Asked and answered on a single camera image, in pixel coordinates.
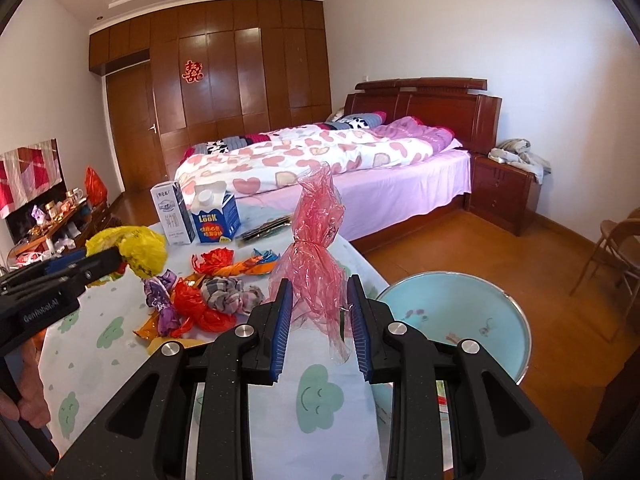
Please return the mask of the person's left hand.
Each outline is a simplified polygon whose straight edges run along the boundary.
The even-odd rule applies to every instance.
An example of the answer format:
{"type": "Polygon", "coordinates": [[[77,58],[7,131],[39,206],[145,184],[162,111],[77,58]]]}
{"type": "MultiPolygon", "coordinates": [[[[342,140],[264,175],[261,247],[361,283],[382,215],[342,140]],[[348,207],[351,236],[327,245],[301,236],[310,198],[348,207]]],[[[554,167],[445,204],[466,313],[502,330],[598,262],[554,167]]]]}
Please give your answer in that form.
{"type": "Polygon", "coordinates": [[[43,383],[40,377],[37,359],[37,349],[32,339],[21,346],[23,370],[18,391],[21,400],[12,401],[4,392],[1,393],[1,415],[15,420],[24,419],[34,428],[40,429],[51,420],[50,410],[44,398],[43,383]]]}

